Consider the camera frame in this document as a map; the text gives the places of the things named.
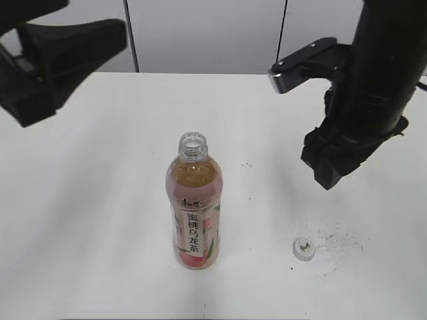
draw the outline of iced tea bottle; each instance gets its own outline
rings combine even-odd
[[[207,154],[206,138],[189,132],[179,141],[178,156],[166,175],[171,202],[173,249],[190,269],[209,267],[220,248],[220,166]]]

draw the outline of black robotic arm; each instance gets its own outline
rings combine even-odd
[[[126,48],[125,23],[117,19],[63,27],[26,23],[68,3],[0,3],[0,36],[16,29],[23,48],[12,57],[0,44],[0,105],[23,127],[56,114],[88,75]]]
[[[427,1],[364,2],[351,46],[320,39],[269,71],[278,93],[309,78],[332,82],[326,117],[306,135],[302,151],[327,190],[407,128],[403,110],[427,65]]]

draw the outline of white table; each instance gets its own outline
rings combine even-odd
[[[405,137],[331,191],[301,160],[327,81],[96,73],[56,117],[0,112],[0,314],[61,318],[427,319],[427,94]],[[224,174],[213,266],[177,264],[165,171],[200,131]],[[292,254],[296,237],[319,247]]]

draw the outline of black clamp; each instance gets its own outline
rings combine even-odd
[[[22,45],[18,57],[0,45],[0,105],[26,127],[54,115],[88,75],[126,48],[127,35],[117,19],[63,27],[23,23],[68,0],[17,2],[34,10],[13,6],[0,17],[0,32],[16,28]]]

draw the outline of bottle cap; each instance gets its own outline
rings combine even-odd
[[[296,259],[305,262],[311,261],[315,252],[316,248],[310,240],[298,238],[294,241],[294,255]]]

